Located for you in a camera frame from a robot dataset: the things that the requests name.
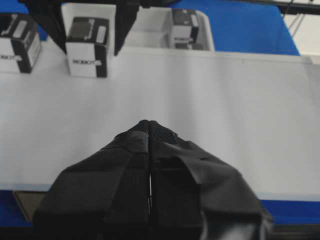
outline black and white box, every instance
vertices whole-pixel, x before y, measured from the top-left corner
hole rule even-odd
[[[42,46],[27,14],[0,13],[0,72],[31,73]]]
[[[107,77],[108,19],[75,17],[65,46],[72,76]]]
[[[170,47],[175,44],[193,44],[197,42],[199,18],[192,9],[172,9],[169,31]]]

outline box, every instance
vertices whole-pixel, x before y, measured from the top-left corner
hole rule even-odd
[[[42,46],[27,14],[0,13],[0,72],[31,73]]]
[[[72,76],[107,77],[108,19],[75,17],[65,46]]]
[[[203,50],[204,46],[201,43],[176,43],[175,48],[182,50]]]
[[[175,44],[196,43],[199,33],[199,19],[195,10],[172,9],[171,29],[169,31],[170,47]]]

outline blue surface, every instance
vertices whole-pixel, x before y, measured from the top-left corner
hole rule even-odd
[[[0,227],[31,227],[11,191],[0,191]]]
[[[263,200],[275,224],[320,224],[320,202]]]
[[[297,47],[275,6],[226,0],[182,0],[173,8],[197,9],[211,24],[217,51],[299,55]],[[0,12],[27,13],[17,0],[1,3]],[[40,38],[46,33],[40,28]]]
[[[263,200],[275,224],[320,224],[320,202]],[[31,227],[11,191],[0,191],[0,227]]]

